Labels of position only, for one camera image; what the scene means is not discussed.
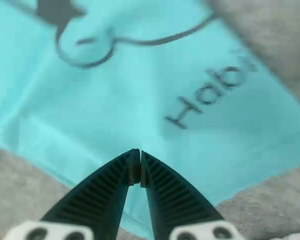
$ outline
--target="turquoise fabric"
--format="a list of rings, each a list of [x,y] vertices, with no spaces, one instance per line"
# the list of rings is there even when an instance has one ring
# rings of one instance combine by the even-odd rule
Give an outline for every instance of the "turquoise fabric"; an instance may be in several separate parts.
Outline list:
[[[1,0],[0,147],[69,187],[139,148],[216,205],[300,165],[300,104],[202,1]]]

